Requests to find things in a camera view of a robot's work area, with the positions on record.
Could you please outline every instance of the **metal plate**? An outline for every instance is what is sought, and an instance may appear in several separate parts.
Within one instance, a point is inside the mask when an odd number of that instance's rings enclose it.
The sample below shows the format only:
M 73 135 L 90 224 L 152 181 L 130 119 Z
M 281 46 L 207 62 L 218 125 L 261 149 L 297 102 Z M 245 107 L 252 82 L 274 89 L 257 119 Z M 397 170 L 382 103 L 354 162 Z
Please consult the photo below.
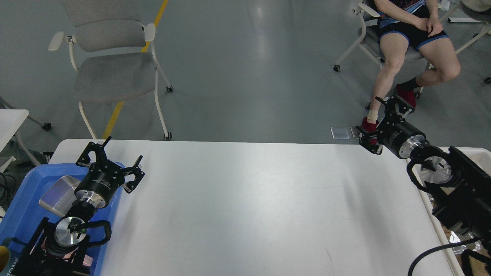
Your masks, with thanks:
M 75 189 L 80 180 L 65 175 L 58 179 L 51 188 L 39 199 L 39 205 L 53 214 L 64 217 L 77 198 Z
M 332 138 L 335 140 L 348 140 L 348 129 L 345 127 L 331 127 Z
M 350 127 L 351 134 L 353 134 L 353 138 L 360 139 L 360 131 L 356 127 Z
M 82 241 L 86 234 L 85 233 L 70 233 L 68 230 L 68 225 L 72 220 L 78 220 L 84 223 L 83 220 L 76 217 L 67 217 L 58 222 L 55 229 L 55 240 L 59 245 L 64 247 L 70 247 L 78 244 Z
M 450 181 L 452 178 L 452 168 L 445 159 L 433 156 L 427 158 L 425 161 L 431 161 L 435 171 L 421 168 L 419 172 L 421 181 L 428 181 L 436 184 L 444 184 Z

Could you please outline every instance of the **chair backrest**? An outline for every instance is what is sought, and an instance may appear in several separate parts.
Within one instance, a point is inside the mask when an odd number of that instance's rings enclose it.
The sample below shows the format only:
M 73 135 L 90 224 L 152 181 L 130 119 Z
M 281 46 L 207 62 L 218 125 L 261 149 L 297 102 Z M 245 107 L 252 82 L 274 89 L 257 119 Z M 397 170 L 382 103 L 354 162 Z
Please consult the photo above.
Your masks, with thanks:
M 377 12 L 379 11 L 377 9 L 377 6 L 375 5 L 375 1 L 374 0 L 363 0 L 363 3 L 365 5 L 367 5 L 367 6 L 369 6 L 370 8 L 374 9 L 375 11 L 377 11 Z M 368 13 L 365 12 L 365 14 L 363 15 L 363 19 L 365 21 L 368 21 L 368 20 L 372 20 L 373 17 L 370 14 L 368 14 Z
M 145 46 L 137 0 L 60 0 L 87 52 Z

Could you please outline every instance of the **blue tray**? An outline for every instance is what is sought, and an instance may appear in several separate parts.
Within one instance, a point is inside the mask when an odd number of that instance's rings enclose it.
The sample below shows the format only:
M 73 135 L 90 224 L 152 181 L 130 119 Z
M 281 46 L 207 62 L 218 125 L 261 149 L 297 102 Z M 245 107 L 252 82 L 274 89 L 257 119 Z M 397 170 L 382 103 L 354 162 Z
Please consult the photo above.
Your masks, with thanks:
M 39 199 L 60 177 L 70 175 L 82 180 L 87 172 L 87 168 L 75 164 L 47 164 L 31 170 L 24 178 L 5 217 L 0 222 L 0 242 L 8 237 L 16 237 L 27 243 L 43 217 L 47 217 L 49 222 L 58 222 L 60 217 L 39 206 Z M 110 204 L 106 208 L 99 209 L 91 221 L 108 220 L 112 223 L 120 197 L 121 189 L 118 189 Z M 99 241 L 104 238 L 102 227 L 88 229 L 87 233 L 91 241 Z M 107 244 L 87 249 L 87 255 L 94 258 L 90 267 L 91 276 L 99 276 L 101 273 L 106 247 Z M 17 252 L 23 249 L 22 245 L 16 243 L 11 243 L 9 248 Z

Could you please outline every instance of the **gray chair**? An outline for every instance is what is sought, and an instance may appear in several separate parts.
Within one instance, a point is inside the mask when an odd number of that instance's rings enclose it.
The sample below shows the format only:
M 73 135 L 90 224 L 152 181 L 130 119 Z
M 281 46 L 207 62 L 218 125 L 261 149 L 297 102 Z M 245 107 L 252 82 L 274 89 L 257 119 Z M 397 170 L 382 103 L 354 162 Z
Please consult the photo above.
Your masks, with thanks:
M 382 68 L 382 62 L 385 60 L 382 51 L 380 50 L 380 46 L 378 44 L 378 36 L 375 32 L 375 28 L 377 28 L 377 19 L 380 15 L 376 11 L 377 7 L 373 0 L 363 0 L 358 3 L 358 6 L 353 9 L 353 13 L 357 16 L 358 21 L 360 23 L 360 29 L 358 30 L 359 37 L 351 44 L 351 46 L 346 49 L 346 51 L 336 60 L 334 63 L 333 70 L 338 72 L 341 69 L 341 62 L 355 49 L 356 47 L 360 48 L 373 62 L 375 62 L 379 68 Z M 416 51 L 413 47 L 408 47 L 408 51 L 406 52 L 405 61 L 409 60 L 419 60 L 422 59 L 423 56 Z M 426 69 L 429 69 L 431 64 L 428 62 L 426 65 Z M 419 98 L 421 96 L 421 91 L 423 87 L 420 87 L 416 93 L 416 97 Z
M 134 99 L 154 91 L 155 104 L 164 129 L 165 139 L 171 139 L 167 131 L 158 98 L 159 72 L 172 92 L 162 67 L 155 55 L 155 25 L 141 24 L 141 11 L 136 0 L 61 0 L 75 34 L 65 36 L 58 32 L 48 50 L 56 51 L 63 41 L 68 42 L 70 60 L 77 72 L 73 96 L 79 102 L 80 113 L 93 139 L 93 128 L 85 115 L 83 104 L 106 104 Z M 151 52 L 90 57 L 77 66 L 74 44 L 86 52 L 119 47 L 145 47 Z
M 452 21 L 449 17 L 459 8 L 461 8 L 468 17 L 475 21 L 481 22 L 483 25 L 479 33 L 475 34 L 471 40 L 455 51 L 457 54 L 469 47 L 472 43 L 476 42 L 479 38 L 483 37 L 491 30 L 491 0 L 461 0 L 459 4 L 450 9 L 440 19 L 440 21 L 449 19 L 449 22 L 455 22 L 456 20 Z

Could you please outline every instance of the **person's arm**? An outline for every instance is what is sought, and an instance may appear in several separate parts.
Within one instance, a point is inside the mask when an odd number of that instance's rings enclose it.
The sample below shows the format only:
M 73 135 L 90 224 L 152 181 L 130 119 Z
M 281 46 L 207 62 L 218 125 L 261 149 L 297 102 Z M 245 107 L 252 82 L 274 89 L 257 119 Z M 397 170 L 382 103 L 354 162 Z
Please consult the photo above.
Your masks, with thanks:
M 411 25 L 416 26 L 418 29 L 421 30 L 427 30 L 427 21 L 428 19 L 424 18 L 419 18 L 413 14 L 410 14 L 406 12 L 405 10 L 399 8 L 398 6 L 394 5 L 392 2 L 389 0 L 375 0 L 375 5 L 377 6 L 377 9 L 386 15 L 390 16 L 391 18 L 395 20 L 399 20 L 401 22 L 405 22 Z
M 430 11 L 430 19 L 427 22 L 428 36 L 432 36 L 443 31 L 443 26 L 438 20 L 438 2 L 436 0 L 425 0 L 426 6 Z

